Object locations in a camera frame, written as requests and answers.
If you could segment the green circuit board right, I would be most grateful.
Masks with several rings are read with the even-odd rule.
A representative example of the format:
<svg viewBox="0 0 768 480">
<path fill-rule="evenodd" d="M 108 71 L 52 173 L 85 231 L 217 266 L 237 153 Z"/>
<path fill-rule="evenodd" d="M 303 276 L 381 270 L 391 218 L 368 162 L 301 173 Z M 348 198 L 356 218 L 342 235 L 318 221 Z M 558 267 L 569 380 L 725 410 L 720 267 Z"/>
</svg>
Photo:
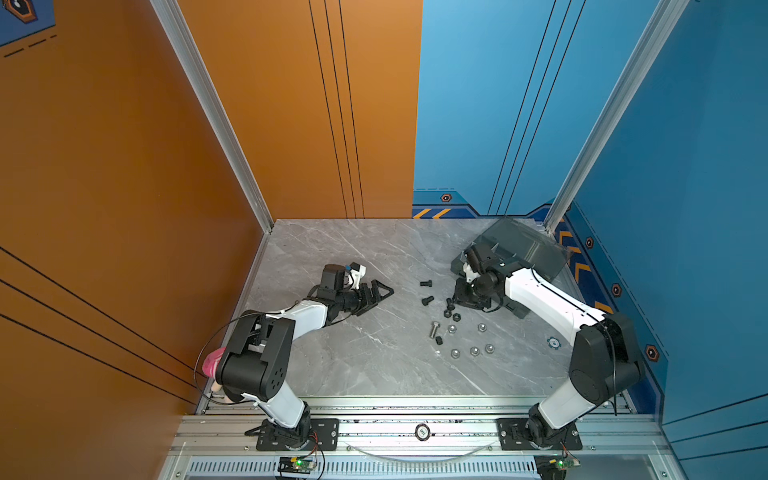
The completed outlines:
<svg viewBox="0 0 768 480">
<path fill-rule="evenodd" d="M 566 480 L 568 472 L 579 468 L 579 459 L 568 457 L 535 457 L 536 470 L 542 480 Z"/>
</svg>

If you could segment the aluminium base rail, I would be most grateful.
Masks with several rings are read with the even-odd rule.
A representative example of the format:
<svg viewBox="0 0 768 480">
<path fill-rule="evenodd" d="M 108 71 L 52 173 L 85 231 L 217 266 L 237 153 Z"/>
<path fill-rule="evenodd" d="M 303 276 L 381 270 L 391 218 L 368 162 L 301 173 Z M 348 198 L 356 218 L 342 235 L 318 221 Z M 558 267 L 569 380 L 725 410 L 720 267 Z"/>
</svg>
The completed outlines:
<svg viewBox="0 0 768 480">
<path fill-rule="evenodd" d="M 268 449 L 248 432 L 265 420 L 243 405 L 185 417 L 161 468 L 164 479 L 541 479 L 535 457 L 568 457 L 567 479 L 681 479 L 654 417 L 625 398 L 575 423 L 561 447 L 535 449 L 517 434 L 529 396 L 311 397 L 312 438 Z M 310 475 L 279 476 L 281 457 L 305 457 Z"/>
</svg>

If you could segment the green circuit board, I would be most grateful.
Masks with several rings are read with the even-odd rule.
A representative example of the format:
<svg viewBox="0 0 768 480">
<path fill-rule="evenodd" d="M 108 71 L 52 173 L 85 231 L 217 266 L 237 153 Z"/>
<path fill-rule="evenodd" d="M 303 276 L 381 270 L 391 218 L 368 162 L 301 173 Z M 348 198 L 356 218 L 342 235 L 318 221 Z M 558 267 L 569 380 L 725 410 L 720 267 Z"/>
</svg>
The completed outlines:
<svg viewBox="0 0 768 480">
<path fill-rule="evenodd" d="M 315 460 L 305 457 L 281 457 L 278 462 L 277 472 L 279 476 L 310 475 L 317 467 Z"/>
<path fill-rule="evenodd" d="M 568 472 L 579 468 L 579 459 L 568 457 L 535 457 L 536 470 L 542 480 L 566 480 Z"/>
</svg>

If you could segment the green circuit board left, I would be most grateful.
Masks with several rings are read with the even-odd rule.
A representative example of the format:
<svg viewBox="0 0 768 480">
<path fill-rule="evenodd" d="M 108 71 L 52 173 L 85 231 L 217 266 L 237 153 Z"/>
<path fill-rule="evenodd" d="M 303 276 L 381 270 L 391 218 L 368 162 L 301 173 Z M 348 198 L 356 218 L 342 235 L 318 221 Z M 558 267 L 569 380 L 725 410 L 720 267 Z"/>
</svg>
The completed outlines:
<svg viewBox="0 0 768 480">
<path fill-rule="evenodd" d="M 310 475 L 317 467 L 315 460 L 305 457 L 281 457 L 278 462 L 277 472 L 279 476 Z"/>
</svg>

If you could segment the clear grey compartment organizer box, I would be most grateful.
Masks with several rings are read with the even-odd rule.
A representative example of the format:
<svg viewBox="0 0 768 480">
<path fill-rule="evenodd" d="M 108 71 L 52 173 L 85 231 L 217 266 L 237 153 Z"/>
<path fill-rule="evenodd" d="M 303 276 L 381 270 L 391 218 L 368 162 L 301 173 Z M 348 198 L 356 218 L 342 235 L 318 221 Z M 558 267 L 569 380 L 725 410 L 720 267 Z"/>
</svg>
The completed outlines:
<svg viewBox="0 0 768 480">
<path fill-rule="evenodd" d="M 504 306 L 501 308 L 509 310 L 520 319 L 524 318 L 530 309 L 506 296 L 506 277 L 520 269 L 531 268 L 543 279 L 552 281 L 571 257 L 571 253 L 565 247 L 540 231 L 536 222 L 531 219 L 518 220 L 508 217 L 499 219 L 468 246 L 474 243 L 488 244 L 501 258 L 504 276 Z M 457 275 L 457 278 L 459 270 L 452 267 L 452 263 L 461 254 L 451 262 L 451 271 Z"/>
</svg>

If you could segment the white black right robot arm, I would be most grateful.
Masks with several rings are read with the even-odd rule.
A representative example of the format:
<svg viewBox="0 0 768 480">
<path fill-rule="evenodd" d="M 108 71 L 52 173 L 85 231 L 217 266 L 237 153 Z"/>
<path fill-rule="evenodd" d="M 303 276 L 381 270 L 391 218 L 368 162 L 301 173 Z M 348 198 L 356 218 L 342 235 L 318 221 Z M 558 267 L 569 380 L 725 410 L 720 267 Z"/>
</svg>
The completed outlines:
<svg viewBox="0 0 768 480">
<path fill-rule="evenodd" d="M 631 318 L 607 313 L 568 295 L 520 259 L 504 259 L 474 243 L 454 262 L 453 301 L 489 313 L 512 302 L 537 315 L 572 347 L 567 379 L 530 408 L 517 434 L 535 449 L 561 447 L 576 421 L 645 378 Z"/>
</svg>

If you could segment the aluminium frame post right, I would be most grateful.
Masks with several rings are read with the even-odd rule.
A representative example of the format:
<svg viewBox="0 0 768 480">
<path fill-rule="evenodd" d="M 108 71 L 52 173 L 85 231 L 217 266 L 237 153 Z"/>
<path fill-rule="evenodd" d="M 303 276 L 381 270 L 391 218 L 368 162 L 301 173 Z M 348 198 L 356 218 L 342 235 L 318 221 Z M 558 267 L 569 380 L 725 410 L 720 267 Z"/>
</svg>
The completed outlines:
<svg viewBox="0 0 768 480">
<path fill-rule="evenodd" d="M 574 160 L 543 221 L 552 235 L 563 219 L 608 140 L 635 97 L 659 53 L 689 4 L 688 0 L 662 0 L 656 5 L 646 27 L 625 64 L 610 96 Z"/>
</svg>

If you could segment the aluminium frame post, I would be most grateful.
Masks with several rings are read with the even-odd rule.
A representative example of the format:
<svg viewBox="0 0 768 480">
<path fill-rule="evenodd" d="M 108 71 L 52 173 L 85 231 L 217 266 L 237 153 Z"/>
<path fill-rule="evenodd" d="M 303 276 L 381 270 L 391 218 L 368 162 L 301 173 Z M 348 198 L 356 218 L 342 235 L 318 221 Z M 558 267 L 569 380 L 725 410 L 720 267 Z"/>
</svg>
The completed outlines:
<svg viewBox="0 0 768 480">
<path fill-rule="evenodd" d="M 662 0 L 656 5 L 646 27 L 625 64 L 610 96 L 574 160 L 543 221 L 552 235 L 563 219 L 608 140 L 635 97 L 659 53 L 689 4 L 688 0 Z"/>
<path fill-rule="evenodd" d="M 150 0 L 155 15 L 262 231 L 274 220 L 178 1 Z"/>
</svg>

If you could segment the black hex nut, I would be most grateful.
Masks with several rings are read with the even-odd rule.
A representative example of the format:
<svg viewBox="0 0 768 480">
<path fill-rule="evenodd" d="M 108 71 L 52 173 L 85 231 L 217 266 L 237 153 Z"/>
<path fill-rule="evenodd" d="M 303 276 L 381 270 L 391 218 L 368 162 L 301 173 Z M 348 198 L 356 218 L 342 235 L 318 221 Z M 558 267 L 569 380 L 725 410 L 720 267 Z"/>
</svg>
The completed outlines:
<svg viewBox="0 0 768 480">
<path fill-rule="evenodd" d="M 453 320 L 454 322 L 459 322 L 459 321 L 461 320 L 461 315 L 460 315 L 459 313 L 453 312 L 453 311 L 451 311 L 451 310 L 448 310 L 448 309 L 446 309 L 446 310 L 443 312 L 443 316 L 444 316 L 446 319 L 451 319 L 451 320 Z"/>
</svg>

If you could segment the aluminium frame post left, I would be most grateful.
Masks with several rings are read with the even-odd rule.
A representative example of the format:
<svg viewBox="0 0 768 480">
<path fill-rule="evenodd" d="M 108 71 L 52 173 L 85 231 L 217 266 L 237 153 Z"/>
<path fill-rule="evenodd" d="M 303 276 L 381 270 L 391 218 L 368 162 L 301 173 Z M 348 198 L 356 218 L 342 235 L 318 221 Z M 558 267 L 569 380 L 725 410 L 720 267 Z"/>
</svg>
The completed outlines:
<svg viewBox="0 0 768 480">
<path fill-rule="evenodd" d="M 155 15 L 262 231 L 274 220 L 178 1 L 150 0 Z"/>
</svg>

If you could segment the pink object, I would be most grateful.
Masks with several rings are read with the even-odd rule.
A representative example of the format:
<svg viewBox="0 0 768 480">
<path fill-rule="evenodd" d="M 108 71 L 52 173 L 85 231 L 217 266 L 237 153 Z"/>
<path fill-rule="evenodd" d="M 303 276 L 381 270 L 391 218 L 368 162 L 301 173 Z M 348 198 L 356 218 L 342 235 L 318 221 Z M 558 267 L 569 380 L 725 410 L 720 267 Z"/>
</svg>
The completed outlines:
<svg viewBox="0 0 768 480">
<path fill-rule="evenodd" d="M 225 347 L 218 348 L 209 353 L 202 365 L 202 372 L 208 378 L 215 378 L 217 367 L 226 351 Z"/>
</svg>

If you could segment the silver hex bolt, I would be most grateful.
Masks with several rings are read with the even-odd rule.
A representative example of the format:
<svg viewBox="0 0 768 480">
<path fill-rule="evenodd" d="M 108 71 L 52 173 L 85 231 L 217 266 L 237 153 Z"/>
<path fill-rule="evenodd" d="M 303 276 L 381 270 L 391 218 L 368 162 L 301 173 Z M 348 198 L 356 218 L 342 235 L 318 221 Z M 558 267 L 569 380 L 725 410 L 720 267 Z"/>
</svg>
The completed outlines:
<svg viewBox="0 0 768 480">
<path fill-rule="evenodd" d="M 436 337 L 437 331 L 438 331 L 439 328 L 440 328 L 440 323 L 437 322 L 437 321 L 433 321 L 432 325 L 430 327 L 430 332 L 429 332 L 429 338 L 430 339 L 434 339 Z"/>
</svg>

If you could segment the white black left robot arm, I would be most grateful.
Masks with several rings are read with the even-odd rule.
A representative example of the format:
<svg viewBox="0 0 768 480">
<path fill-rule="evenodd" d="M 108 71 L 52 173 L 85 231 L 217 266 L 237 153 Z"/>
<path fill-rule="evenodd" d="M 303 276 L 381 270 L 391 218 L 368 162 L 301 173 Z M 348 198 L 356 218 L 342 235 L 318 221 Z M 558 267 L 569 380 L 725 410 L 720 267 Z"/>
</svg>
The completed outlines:
<svg viewBox="0 0 768 480">
<path fill-rule="evenodd" d="M 266 415 L 250 435 L 263 438 L 268 449 L 302 449 L 312 438 L 311 411 L 286 380 L 294 341 L 339 323 L 340 314 L 361 316 L 393 294 L 377 280 L 356 288 L 316 285 L 285 310 L 248 310 L 235 321 L 227 345 L 205 358 L 203 372 L 226 399 L 252 403 Z"/>
</svg>

